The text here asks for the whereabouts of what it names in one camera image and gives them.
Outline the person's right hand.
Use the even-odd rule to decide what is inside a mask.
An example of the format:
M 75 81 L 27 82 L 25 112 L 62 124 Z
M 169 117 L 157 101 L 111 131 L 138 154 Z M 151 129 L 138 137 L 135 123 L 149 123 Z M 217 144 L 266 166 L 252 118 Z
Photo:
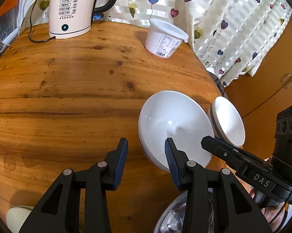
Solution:
M 262 208 L 261 212 L 268 221 L 271 229 L 275 232 L 284 218 L 284 209 L 281 208 L 284 206 L 285 203 L 280 203 L 277 207 L 266 207 Z

